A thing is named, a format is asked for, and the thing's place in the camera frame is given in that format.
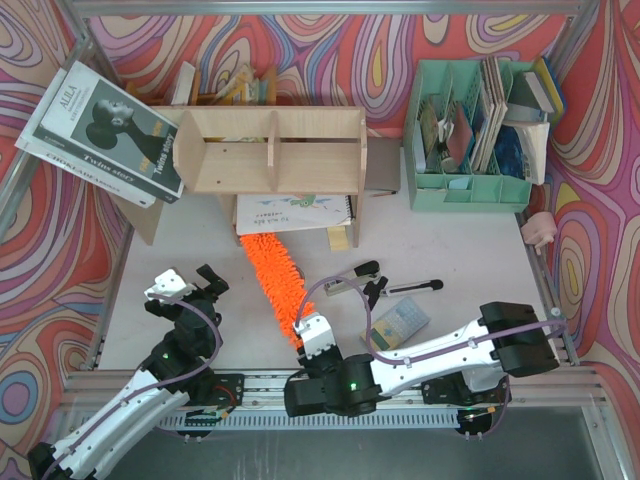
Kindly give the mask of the orange microfiber duster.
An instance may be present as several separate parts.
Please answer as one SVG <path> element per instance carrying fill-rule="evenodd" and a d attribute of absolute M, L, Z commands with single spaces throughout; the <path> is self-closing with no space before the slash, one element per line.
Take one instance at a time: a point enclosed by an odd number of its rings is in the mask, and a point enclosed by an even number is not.
<path fill-rule="evenodd" d="M 302 341 L 294 322 L 307 290 L 287 248 L 274 233 L 243 235 L 239 239 L 283 336 L 294 348 L 300 348 Z"/>

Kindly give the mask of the gold grey calculator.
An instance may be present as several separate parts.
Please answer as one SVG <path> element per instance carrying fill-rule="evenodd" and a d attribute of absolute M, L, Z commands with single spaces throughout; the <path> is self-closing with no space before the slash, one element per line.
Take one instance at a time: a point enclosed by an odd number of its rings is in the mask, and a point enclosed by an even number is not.
<path fill-rule="evenodd" d="M 397 349 L 430 322 L 424 310 L 412 298 L 405 297 L 372 323 L 372 346 L 376 351 Z"/>

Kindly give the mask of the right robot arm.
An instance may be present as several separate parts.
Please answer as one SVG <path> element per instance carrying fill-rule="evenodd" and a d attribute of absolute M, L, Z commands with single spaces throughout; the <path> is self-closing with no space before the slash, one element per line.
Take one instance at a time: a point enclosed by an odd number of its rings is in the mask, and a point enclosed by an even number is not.
<path fill-rule="evenodd" d="M 285 410 L 291 417 L 367 415 L 384 400 L 449 375 L 461 376 L 471 392 L 487 391 L 505 376 L 558 368 L 551 340 L 565 328 L 563 320 L 539 320 L 530 305 L 491 302 L 481 306 L 478 319 L 450 334 L 413 347 L 344 357 L 329 322 L 313 314 L 295 328 L 303 342 L 302 368 L 285 383 Z"/>

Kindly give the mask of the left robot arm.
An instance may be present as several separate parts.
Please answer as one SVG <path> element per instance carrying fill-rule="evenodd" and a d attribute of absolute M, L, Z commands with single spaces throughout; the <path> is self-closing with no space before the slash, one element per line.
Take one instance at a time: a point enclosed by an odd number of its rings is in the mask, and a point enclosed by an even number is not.
<path fill-rule="evenodd" d="M 207 264 L 196 272 L 205 287 L 169 269 L 145 291 L 146 311 L 172 322 L 172 329 L 89 420 L 55 443 L 40 442 L 29 451 L 33 478 L 105 479 L 162 418 L 212 399 L 211 364 L 222 346 L 221 315 L 214 305 L 229 285 Z"/>

